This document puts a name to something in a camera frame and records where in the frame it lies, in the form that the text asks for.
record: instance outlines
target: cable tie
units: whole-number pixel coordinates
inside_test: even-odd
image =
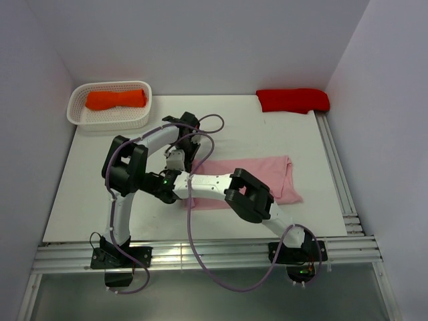
[[[186,182],[191,182],[192,179],[193,179],[193,174],[192,175],[189,174],[187,175]]]

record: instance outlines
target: red towel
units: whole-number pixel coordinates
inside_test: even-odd
[[[144,107],[147,97],[144,90],[130,90],[127,92],[90,92],[85,106],[91,110],[106,110],[115,106]]]
[[[307,114],[310,110],[330,110],[327,94],[318,89],[267,89],[255,92],[263,112],[298,112]]]

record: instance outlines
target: metal extrusion frame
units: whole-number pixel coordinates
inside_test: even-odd
[[[325,237],[331,265],[346,263],[372,263],[377,273],[379,287],[391,320],[401,320],[392,289],[383,270],[383,259],[374,236],[365,236],[354,202],[350,195],[342,165],[328,127],[326,115],[316,113],[316,121],[333,176],[348,237]],[[209,268],[260,268],[270,265],[268,243],[277,239],[231,239],[199,241],[196,248]],[[130,246],[151,246],[150,270],[200,269],[187,241],[145,242],[133,241]],[[30,279],[19,311],[18,320],[29,320],[37,291],[44,274],[104,273],[91,270],[92,248],[88,242],[45,244],[37,249]],[[130,269],[112,269],[110,272],[128,272]]]

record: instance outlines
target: red cloth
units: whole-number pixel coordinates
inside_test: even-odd
[[[310,110],[330,110],[327,94],[318,89],[265,89],[255,92],[263,112],[298,112],[307,114]]]

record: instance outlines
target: glass panel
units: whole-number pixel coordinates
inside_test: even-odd
[[[236,286],[260,279],[265,269],[217,270]],[[135,282],[143,280],[137,273]],[[32,320],[387,320],[371,264],[334,265],[313,284],[293,287],[284,267],[245,294],[214,284],[202,271],[152,272],[140,293],[106,292],[103,274],[46,275]]]

